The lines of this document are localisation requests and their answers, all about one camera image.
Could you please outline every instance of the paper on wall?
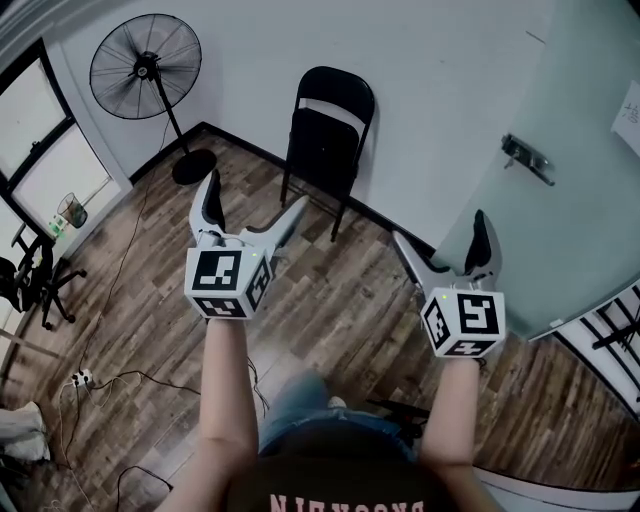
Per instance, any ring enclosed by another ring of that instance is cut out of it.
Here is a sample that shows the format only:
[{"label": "paper on wall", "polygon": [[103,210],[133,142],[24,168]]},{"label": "paper on wall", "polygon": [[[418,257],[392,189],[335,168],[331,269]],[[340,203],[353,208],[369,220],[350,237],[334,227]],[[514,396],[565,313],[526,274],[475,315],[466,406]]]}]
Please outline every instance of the paper on wall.
[{"label": "paper on wall", "polygon": [[640,85],[633,80],[611,131],[620,135],[640,156]]}]

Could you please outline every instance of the fan base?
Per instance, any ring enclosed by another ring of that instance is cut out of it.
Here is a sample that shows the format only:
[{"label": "fan base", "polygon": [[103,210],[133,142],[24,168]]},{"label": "fan base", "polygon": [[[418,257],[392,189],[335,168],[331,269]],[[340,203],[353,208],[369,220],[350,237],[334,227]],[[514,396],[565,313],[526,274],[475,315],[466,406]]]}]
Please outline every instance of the fan base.
[{"label": "fan base", "polygon": [[196,149],[187,153],[173,166],[173,181],[178,185],[193,185],[202,181],[216,168],[218,159],[208,149]]}]

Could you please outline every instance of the person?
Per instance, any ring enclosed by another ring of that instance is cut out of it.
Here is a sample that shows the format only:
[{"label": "person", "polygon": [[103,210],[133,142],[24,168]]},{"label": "person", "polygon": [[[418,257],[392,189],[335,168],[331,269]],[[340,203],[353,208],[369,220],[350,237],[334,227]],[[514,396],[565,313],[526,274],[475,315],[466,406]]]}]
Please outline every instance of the person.
[{"label": "person", "polygon": [[476,361],[446,361],[417,455],[397,425],[328,407],[309,371],[285,385],[258,439],[246,365],[243,323],[210,320],[198,444],[160,512],[501,510],[472,470]]}]

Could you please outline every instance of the t-shirt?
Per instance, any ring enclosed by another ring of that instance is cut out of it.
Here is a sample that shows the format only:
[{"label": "t-shirt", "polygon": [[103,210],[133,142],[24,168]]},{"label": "t-shirt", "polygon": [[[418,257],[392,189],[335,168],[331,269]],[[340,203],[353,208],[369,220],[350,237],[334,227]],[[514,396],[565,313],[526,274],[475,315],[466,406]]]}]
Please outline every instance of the t-shirt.
[{"label": "t-shirt", "polygon": [[386,434],[312,421],[274,441],[236,477],[227,512],[455,512],[440,480]]}]

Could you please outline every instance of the window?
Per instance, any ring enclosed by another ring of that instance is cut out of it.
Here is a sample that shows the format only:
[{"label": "window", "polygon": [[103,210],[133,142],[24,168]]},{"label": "window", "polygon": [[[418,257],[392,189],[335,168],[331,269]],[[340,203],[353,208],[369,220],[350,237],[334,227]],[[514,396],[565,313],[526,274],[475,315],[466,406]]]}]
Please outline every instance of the window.
[{"label": "window", "polygon": [[101,190],[117,194],[110,182],[58,87],[44,43],[36,42],[0,75],[0,197],[33,232],[50,236],[67,194],[86,204]]}]

